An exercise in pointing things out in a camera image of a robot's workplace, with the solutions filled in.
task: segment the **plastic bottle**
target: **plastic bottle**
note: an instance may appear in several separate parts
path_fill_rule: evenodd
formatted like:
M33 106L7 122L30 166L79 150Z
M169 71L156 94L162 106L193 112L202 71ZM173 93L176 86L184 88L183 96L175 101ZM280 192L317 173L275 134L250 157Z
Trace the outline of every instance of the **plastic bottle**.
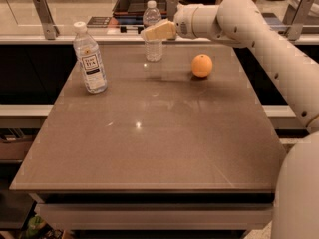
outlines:
M87 24L74 24L77 36L73 42L83 79L90 93L99 93L107 88L107 78L104 70L98 43L88 34Z
M148 2L148 9L143 15L143 25L145 27L155 24L161 20L161 13L157 8L157 2L151 0ZM147 60L158 61L162 57L162 40L146 41Z

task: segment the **brown table top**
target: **brown table top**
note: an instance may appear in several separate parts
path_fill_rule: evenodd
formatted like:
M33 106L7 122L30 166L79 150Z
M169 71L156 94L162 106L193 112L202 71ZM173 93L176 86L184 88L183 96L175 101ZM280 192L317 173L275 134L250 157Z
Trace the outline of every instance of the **brown table top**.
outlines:
M11 189L273 191L284 149L229 47L102 45L108 78L87 93L75 66ZM214 68L199 80L191 60Z

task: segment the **bottle label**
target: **bottle label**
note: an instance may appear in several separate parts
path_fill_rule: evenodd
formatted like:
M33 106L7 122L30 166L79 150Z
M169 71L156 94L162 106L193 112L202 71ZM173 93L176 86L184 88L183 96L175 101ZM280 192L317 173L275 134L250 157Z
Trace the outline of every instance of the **bottle label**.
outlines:
M82 57L82 65L91 89L102 87L105 84L97 54Z

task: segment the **white bottle cap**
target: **white bottle cap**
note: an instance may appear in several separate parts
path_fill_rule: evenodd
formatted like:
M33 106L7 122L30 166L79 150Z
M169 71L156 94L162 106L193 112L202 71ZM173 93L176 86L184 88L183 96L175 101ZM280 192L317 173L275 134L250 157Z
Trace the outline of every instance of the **white bottle cap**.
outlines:
M156 6L157 6L157 2L156 2L156 1L150 0L150 1L148 2L148 8L153 9L153 8L155 8Z
M86 33L88 30L87 23L82 21L74 23L73 27L74 27L74 32L76 32L77 34Z

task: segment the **white robotic arm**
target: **white robotic arm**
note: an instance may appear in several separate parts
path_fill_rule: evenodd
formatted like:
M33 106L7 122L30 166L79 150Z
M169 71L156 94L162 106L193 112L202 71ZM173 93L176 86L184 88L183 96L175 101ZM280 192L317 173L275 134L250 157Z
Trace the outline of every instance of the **white robotic arm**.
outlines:
M251 0L223 0L219 6L179 8L174 24L142 32L171 38L207 38L232 47L247 47L289 106L311 132L289 152L276 187L272 239L319 235L319 66L264 21Z

